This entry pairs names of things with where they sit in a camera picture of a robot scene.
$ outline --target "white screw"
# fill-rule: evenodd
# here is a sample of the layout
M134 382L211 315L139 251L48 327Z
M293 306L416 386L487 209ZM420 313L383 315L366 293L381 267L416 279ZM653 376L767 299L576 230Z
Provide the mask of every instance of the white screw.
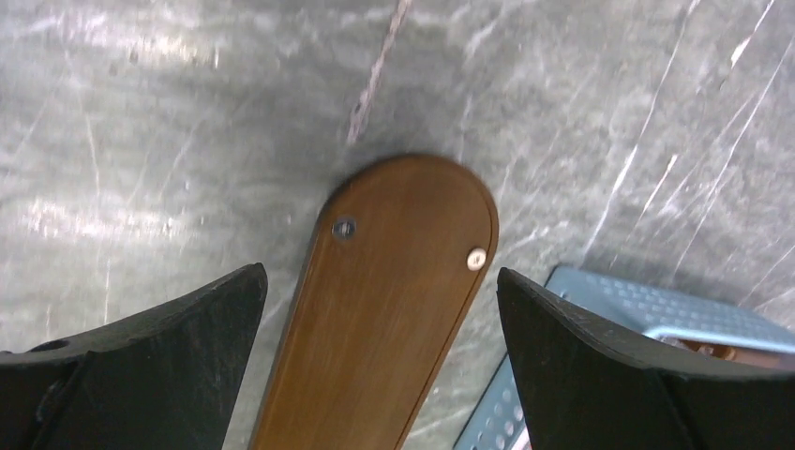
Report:
M482 269L484 265L486 265L486 251L482 248L471 251L467 257L467 268L475 271Z

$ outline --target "metal screw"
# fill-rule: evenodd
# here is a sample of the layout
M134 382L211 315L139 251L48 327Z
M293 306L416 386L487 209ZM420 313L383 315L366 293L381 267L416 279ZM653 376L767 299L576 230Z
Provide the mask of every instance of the metal screw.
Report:
M472 271L480 270L486 265L486 251L482 248L476 248L467 256L467 268Z
M352 217L340 217L331 227L331 234L340 241L347 241L356 233L356 221Z

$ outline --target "black object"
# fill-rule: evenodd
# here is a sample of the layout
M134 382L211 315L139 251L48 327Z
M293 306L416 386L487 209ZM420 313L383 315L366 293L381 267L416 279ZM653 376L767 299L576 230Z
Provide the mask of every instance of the black object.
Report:
M533 450L795 448L795 373L668 346L507 269L498 299Z
M0 354L0 448L220 449L263 314L249 265L27 353Z

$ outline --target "wooden plank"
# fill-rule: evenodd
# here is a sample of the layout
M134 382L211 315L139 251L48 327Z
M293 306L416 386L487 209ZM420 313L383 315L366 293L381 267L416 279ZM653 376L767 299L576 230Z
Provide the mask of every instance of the wooden plank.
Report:
M399 448L498 228L486 187L443 158L393 158L349 180L318 219L252 448ZM477 248L486 261L471 270Z

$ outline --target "brown wooden board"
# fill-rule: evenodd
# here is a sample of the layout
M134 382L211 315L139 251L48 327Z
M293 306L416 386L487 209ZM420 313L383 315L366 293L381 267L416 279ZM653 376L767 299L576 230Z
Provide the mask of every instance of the brown wooden board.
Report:
M487 188L440 157L388 159L341 187L318 219L252 448L398 449L498 229ZM476 248L487 260L471 270Z

